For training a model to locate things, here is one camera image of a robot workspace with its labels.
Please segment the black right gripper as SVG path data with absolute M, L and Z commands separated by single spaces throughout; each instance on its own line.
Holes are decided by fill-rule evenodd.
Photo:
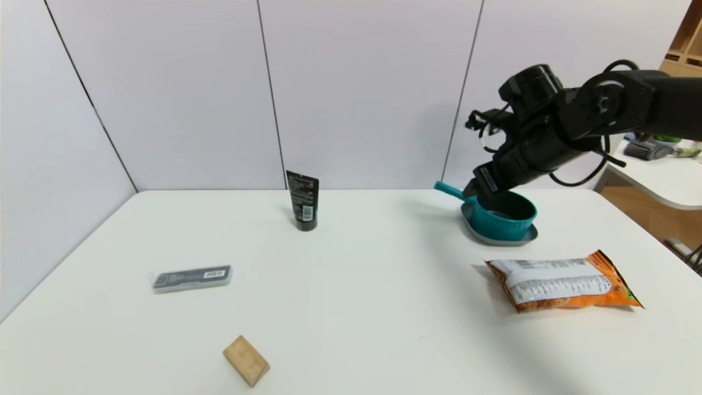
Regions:
M 464 198 L 482 194 L 496 194 L 521 187 L 542 177 L 545 173 L 545 145 L 537 140 L 517 142 L 507 138 L 491 161 L 479 165 L 463 190 Z

